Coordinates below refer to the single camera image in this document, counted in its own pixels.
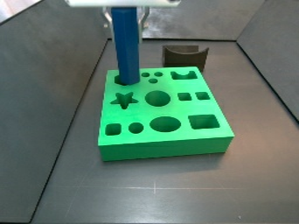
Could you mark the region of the white gripper plate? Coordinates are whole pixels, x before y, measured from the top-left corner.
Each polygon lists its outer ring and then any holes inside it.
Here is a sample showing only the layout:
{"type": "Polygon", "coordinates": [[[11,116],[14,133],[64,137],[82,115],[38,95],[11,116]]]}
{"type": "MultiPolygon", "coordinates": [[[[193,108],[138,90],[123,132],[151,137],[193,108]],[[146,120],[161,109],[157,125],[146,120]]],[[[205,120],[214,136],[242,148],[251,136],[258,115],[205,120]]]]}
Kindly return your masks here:
{"type": "Polygon", "coordinates": [[[177,7],[182,0],[66,0],[71,7],[103,7],[102,13],[104,28],[110,29],[111,38],[114,38],[114,24],[112,17],[108,13],[108,7],[139,7],[136,10],[138,15],[138,34],[139,42],[143,42],[143,31],[148,27],[146,22],[150,16],[148,7],[177,7]]]}

